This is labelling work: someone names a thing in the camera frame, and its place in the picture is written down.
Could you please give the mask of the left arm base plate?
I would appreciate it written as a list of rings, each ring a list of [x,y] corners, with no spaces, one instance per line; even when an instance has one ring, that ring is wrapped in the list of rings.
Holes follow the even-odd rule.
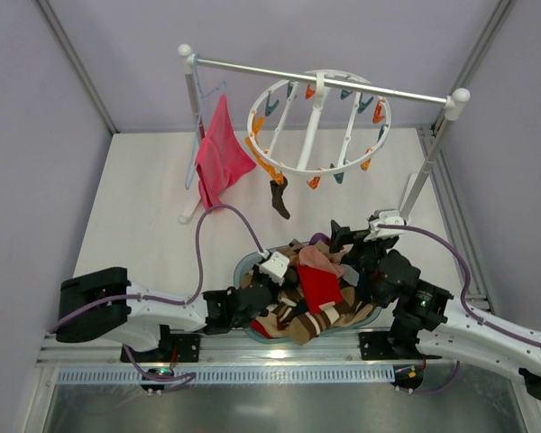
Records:
[[[165,363],[193,364],[199,361],[201,335],[170,334],[162,344],[162,361]]]

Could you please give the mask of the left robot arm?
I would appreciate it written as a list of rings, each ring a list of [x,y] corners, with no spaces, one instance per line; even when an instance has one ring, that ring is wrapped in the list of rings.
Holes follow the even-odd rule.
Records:
[[[267,277],[190,300],[150,290],[130,281],[125,268],[111,267],[61,283],[59,317],[50,333],[60,343],[103,338],[146,353],[164,348],[171,333],[221,335],[248,327],[274,300]]]

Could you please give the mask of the pink sock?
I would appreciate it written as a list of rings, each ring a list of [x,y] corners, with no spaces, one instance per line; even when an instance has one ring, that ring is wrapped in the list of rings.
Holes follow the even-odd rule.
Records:
[[[343,267],[339,264],[332,263],[314,245],[305,246],[299,251],[298,263],[302,266],[332,273],[337,278],[341,278],[344,274]]]

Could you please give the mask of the red sock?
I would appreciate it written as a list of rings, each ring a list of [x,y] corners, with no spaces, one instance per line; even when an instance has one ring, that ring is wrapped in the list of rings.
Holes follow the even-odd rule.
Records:
[[[319,313],[343,300],[339,280],[331,272],[298,265],[297,273],[310,313]]]

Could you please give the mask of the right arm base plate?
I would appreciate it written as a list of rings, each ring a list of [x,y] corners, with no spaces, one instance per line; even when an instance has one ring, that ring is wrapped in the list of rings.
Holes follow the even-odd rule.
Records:
[[[388,331],[360,332],[358,340],[363,361],[422,360],[424,357],[418,352],[393,348]]]

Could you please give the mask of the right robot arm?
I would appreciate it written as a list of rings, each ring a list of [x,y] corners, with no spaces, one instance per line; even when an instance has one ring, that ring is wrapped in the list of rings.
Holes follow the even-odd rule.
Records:
[[[471,273],[464,258],[438,235],[379,213],[363,230],[330,223],[329,248],[351,249],[344,259],[358,273],[358,293],[377,308],[392,306],[388,341],[400,358],[450,358],[524,384],[541,401],[541,331],[522,327],[471,306]],[[460,295],[424,281],[421,271],[395,249],[404,232],[425,235],[445,247],[463,270]]]

